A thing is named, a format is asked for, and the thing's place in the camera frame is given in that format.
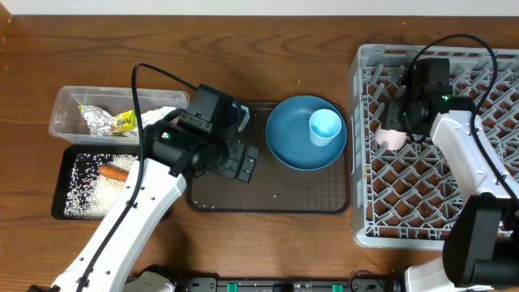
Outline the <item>pink cup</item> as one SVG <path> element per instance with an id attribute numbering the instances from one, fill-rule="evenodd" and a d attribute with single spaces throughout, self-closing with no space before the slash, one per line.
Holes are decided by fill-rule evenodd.
<path id="1" fill-rule="evenodd" d="M 375 131 L 375 140 L 380 145 L 386 145 L 388 150 L 401 149 L 407 139 L 407 134 L 401 131 L 385 130 L 381 126 Z"/>

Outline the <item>white tissue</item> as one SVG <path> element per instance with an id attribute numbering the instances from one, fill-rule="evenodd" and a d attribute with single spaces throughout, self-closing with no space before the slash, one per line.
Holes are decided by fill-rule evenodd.
<path id="1" fill-rule="evenodd" d="M 148 125 L 152 125 L 156 121 L 163 119 L 167 114 L 176 110 L 176 107 L 173 106 L 163 106 L 159 109 L 152 109 L 143 114 L 141 114 L 141 121 L 143 127 Z"/>

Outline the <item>dark blue plate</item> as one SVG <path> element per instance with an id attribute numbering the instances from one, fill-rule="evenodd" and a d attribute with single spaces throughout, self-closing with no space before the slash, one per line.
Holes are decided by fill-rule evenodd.
<path id="1" fill-rule="evenodd" d="M 328 109 L 341 118 L 341 132 L 328 145 L 319 147 L 310 141 L 309 119 L 316 111 Z M 343 152 L 347 141 L 345 119 L 340 110 L 324 98 L 290 97 L 274 107 L 266 123 L 266 140 L 272 154 L 296 170 L 319 170 L 331 165 Z"/>

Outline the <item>light blue cup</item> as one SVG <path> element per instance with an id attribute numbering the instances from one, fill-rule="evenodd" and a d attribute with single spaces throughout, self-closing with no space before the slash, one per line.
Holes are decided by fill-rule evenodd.
<path id="1" fill-rule="evenodd" d="M 341 132 L 341 128 L 341 118 L 335 111 L 316 110 L 309 119 L 310 141 L 315 146 L 326 146 Z"/>

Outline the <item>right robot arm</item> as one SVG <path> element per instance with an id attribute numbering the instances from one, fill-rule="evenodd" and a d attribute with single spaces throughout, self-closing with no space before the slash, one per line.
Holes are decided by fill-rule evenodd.
<path id="1" fill-rule="evenodd" d="M 378 144 L 402 148 L 431 138 L 455 178 L 463 207 L 442 256 L 406 269 L 404 291 L 491 290 L 518 284 L 518 184 L 485 135 L 469 97 L 456 96 L 446 58 L 411 66 L 405 94 L 384 106 Z"/>

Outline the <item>orange carrot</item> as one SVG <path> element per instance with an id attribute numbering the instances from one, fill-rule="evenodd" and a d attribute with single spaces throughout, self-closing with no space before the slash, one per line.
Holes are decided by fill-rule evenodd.
<path id="1" fill-rule="evenodd" d="M 101 165 L 98 167 L 99 174 L 120 182 L 125 182 L 128 177 L 128 172 L 121 170 L 111 165 Z"/>

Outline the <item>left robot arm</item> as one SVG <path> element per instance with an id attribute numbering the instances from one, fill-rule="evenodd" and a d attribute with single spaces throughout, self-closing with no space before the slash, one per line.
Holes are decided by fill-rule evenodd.
<path id="1" fill-rule="evenodd" d="M 248 183 L 256 148 L 235 136 L 250 118 L 232 96 L 201 84 L 187 109 L 139 128 L 139 158 L 97 230 L 49 291 L 120 291 L 152 232 L 193 178 Z"/>

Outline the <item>foil and green wrapper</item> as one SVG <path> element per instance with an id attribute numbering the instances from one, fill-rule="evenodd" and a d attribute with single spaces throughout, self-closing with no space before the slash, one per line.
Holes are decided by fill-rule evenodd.
<path id="1" fill-rule="evenodd" d="M 115 116 L 94 105 L 79 105 L 78 109 L 93 136 L 118 135 L 136 127 L 133 109 Z"/>

